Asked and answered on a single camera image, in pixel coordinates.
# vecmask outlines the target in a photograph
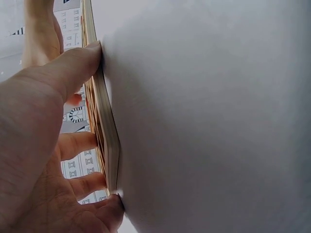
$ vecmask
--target fingernail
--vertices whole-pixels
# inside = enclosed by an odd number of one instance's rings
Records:
[[[88,49],[93,49],[93,48],[96,48],[96,47],[98,47],[98,46],[100,46],[100,45],[101,45],[101,44],[100,44],[99,41],[95,41],[95,42],[89,44],[88,46],[86,46],[86,48],[88,48]]]

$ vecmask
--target stack of cards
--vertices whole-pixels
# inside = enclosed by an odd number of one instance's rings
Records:
[[[91,1],[83,0],[82,3],[82,43],[85,47],[96,41],[97,38]],[[116,193],[120,143],[109,103],[102,65],[96,74],[85,83],[85,92],[91,131],[96,134],[99,143],[97,148],[98,160],[106,177],[109,193]]]

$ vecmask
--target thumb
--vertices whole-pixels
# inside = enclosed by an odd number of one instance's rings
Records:
[[[40,67],[48,72],[49,83],[65,103],[93,74],[102,57],[101,44],[96,41],[85,48],[66,51],[52,62]]]

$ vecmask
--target white surface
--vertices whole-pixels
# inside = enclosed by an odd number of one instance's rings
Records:
[[[310,232],[310,1],[92,3],[135,228]]]

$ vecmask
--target skin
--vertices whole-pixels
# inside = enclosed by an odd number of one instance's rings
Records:
[[[25,0],[25,69],[0,84],[0,232],[116,232],[124,212],[118,196],[77,202],[105,188],[103,174],[67,180],[60,165],[97,146],[92,133],[59,132],[64,103],[79,101],[74,93],[95,73],[101,46],[60,55],[53,1],[32,1]]]

